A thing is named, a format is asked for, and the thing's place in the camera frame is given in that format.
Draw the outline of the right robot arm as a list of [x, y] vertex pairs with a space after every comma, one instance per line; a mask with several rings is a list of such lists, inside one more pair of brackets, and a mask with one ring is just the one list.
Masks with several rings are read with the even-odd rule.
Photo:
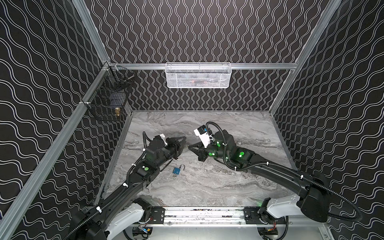
[[[362, 211], [341, 194], [331, 190], [325, 178], [317, 174], [307, 174], [279, 165], [246, 148], [238, 147], [232, 135], [217, 132], [212, 139], [201, 137], [201, 142], [190, 145], [189, 150], [204, 162], [214, 158], [235, 172], [247, 172], [264, 177], [293, 192], [290, 197], [265, 199], [259, 209], [264, 221], [285, 216], [304, 215], [316, 222], [324, 223], [328, 218], [358, 222]], [[329, 211], [331, 196], [348, 203], [356, 212], [355, 216], [340, 216]]]

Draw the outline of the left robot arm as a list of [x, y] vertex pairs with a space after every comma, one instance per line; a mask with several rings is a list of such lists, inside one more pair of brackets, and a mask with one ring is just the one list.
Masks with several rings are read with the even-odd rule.
[[141, 156], [127, 172], [126, 180], [106, 199], [87, 211], [78, 212], [70, 222], [66, 240], [112, 240], [127, 227], [144, 225], [151, 218], [151, 206], [137, 199], [161, 172], [165, 162], [182, 154], [186, 137], [155, 136], [144, 142]]

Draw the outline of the blue padlock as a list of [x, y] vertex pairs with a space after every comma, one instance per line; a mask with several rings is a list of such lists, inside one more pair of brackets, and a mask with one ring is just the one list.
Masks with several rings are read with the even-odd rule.
[[179, 175], [181, 173], [181, 171], [184, 171], [185, 168], [186, 168], [186, 166], [184, 164], [181, 164], [178, 168], [175, 167], [173, 169], [173, 174], [177, 176], [177, 175]]

